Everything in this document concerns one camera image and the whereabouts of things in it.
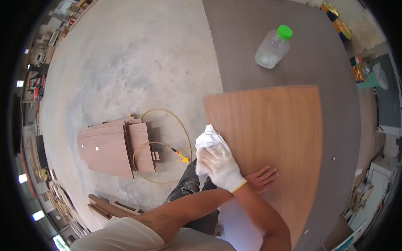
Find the concrete floor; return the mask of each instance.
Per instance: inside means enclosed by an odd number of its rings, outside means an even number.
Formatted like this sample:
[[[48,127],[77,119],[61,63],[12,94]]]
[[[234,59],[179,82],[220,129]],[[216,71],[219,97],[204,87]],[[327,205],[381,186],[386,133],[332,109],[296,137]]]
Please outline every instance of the concrete floor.
[[[78,153],[77,132],[162,107],[181,119],[194,146],[205,129],[203,96],[221,92],[201,0],[99,0],[82,17],[53,55],[40,125],[49,166],[90,230],[99,225],[88,210],[88,194],[149,210],[162,204],[175,185],[89,170]],[[151,139],[188,147],[170,115],[156,111],[144,121],[153,128]],[[161,159],[156,173],[147,176],[179,179],[186,165],[171,153],[162,153]]]

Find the person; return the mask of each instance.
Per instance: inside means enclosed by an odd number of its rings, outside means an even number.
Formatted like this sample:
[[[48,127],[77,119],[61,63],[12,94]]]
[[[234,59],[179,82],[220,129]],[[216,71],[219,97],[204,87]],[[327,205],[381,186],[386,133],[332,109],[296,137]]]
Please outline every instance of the person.
[[[209,170],[201,191],[195,173],[197,165]],[[264,167],[242,177],[233,156],[222,144],[201,148],[163,205],[133,218],[112,217],[103,229],[73,243],[71,250],[233,251],[228,242],[213,235],[217,208],[235,198],[261,231],[260,250],[291,251],[287,225],[258,195],[269,189],[278,176],[276,169]]]

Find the green bottle cap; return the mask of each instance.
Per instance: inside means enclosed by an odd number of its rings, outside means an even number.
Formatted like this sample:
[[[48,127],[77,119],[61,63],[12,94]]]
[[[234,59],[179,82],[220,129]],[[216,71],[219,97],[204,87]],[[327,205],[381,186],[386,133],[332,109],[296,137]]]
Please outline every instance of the green bottle cap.
[[[290,39],[293,36],[293,31],[286,25],[280,25],[277,29],[278,35],[282,39]]]

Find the white cloth rag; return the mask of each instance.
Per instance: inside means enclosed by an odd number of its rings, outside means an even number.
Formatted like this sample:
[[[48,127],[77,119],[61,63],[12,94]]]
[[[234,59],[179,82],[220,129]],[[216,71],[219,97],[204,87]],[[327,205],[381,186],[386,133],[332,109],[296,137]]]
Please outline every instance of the white cloth rag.
[[[213,128],[213,125],[209,124],[206,126],[205,131],[198,136],[198,138],[195,141],[195,148],[197,151],[200,148],[205,148],[205,147],[211,147],[216,145],[218,142],[222,143],[226,150],[232,154],[232,151],[230,150],[228,144],[226,141],[222,138],[221,135],[219,135],[215,129]],[[205,170],[205,168],[202,168],[200,166],[195,167],[195,173],[197,175],[203,175],[203,174],[208,174],[208,170]]]

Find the white shirt sleeve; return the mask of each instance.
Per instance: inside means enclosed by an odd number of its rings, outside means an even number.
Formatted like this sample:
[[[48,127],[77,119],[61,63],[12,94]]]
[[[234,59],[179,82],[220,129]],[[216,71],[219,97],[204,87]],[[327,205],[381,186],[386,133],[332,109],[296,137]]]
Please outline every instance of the white shirt sleeve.
[[[157,251],[164,247],[162,238],[141,222],[112,217],[103,229],[75,241],[71,251]]]

